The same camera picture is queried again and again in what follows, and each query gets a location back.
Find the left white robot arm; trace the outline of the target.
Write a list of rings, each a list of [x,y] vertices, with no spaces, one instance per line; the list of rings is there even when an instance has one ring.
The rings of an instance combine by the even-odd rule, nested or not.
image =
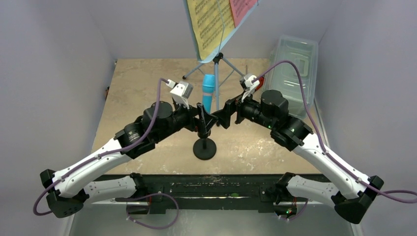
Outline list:
[[[154,102],[97,151],[63,170],[46,169],[40,174],[49,212],[65,218],[89,203],[117,198],[141,201],[148,188],[140,174],[110,180],[99,180],[100,176],[153,150],[181,129],[196,132],[204,142],[218,121],[219,116],[208,113],[200,103],[185,107]]]

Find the yellow sheet music page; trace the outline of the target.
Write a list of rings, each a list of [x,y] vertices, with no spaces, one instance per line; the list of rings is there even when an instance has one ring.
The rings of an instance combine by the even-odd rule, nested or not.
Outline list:
[[[198,60],[211,61],[235,29],[228,0],[186,0]]]

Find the black microphone desk stand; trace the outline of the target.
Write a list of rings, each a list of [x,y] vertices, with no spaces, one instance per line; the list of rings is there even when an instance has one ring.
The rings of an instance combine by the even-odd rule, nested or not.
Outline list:
[[[198,133],[199,138],[193,145],[193,153],[195,157],[200,160],[210,160],[212,159],[216,152],[217,146],[216,143],[210,139],[211,132],[209,131],[206,134],[201,135]]]

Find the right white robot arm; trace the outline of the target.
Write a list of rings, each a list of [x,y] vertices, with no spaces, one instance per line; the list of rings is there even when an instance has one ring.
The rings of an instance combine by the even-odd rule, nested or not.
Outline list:
[[[280,146],[307,160],[328,182],[305,179],[285,173],[271,193],[276,202],[290,198],[306,198],[332,207],[344,220],[358,224],[377,196],[384,181],[355,170],[327,146],[320,145],[319,135],[288,111],[289,102],[277,90],[262,93],[260,101],[239,95],[226,101],[223,109],[213,112],[224,128],[230,126],[231,116],[236,124],[247,119],[270,129],[271,138]]]

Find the light blue music stand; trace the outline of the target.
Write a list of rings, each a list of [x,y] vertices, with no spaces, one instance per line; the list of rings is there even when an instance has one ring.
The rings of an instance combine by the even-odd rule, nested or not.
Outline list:
[[[214,63],[215,100],[219,109],[219,61],[224,61],[243,76],[222,54],[222,49],[259,5],[258,0],[185,0],[185,13],[199,64],[183,75],[187,79],[206,63]]]

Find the pink sheet music page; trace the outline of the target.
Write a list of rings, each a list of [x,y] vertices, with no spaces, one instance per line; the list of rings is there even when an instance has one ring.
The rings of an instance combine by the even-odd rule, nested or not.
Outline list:
[[[258,0],[229,0],[229,2],[236,28],[239,26],[249,10],[259,3]]]

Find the teal microphone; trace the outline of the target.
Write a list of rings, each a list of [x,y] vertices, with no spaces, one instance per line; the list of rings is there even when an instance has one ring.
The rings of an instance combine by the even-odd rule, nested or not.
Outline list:
[[[205,74],[202,82],[202,105],[211,113],[212,97],[215,91],[215,75]]]

